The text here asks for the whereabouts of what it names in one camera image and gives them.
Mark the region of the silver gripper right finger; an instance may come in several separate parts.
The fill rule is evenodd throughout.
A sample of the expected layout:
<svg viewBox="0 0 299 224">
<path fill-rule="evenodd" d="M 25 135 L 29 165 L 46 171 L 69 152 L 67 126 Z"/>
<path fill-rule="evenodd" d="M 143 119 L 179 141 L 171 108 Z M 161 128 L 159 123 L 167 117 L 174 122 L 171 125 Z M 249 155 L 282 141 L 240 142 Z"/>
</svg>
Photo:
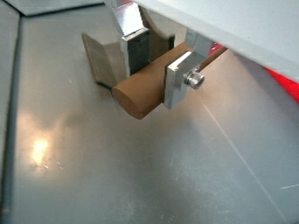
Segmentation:
<svg viewBox="0 0 299 224">
<path fill-rule="evenodd" d="M 197 72 L 200 65 L 209 58 L 213 41 L 197 31 L 189 29 L 184 50 L 175 60 L 166 66 L 163 105 L 173 109 L 184 100 L 188 87 L 197 89 L 205 78 Z"/>
</svg>

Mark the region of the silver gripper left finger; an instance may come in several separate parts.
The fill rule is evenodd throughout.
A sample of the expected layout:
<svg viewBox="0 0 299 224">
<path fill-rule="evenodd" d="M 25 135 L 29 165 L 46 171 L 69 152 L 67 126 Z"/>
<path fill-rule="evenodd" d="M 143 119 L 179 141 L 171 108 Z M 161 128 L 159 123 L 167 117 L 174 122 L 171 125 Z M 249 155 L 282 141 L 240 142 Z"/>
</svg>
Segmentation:
<svg viewBox="0 0 299 224">
<path fill-rule="evenodd" d="M 121 50 L 130 77 L 150 64 L 150 30 L 146 28 L 139 6 L 131 0 L 105 0 L 121 37 Z"/>
</svg>

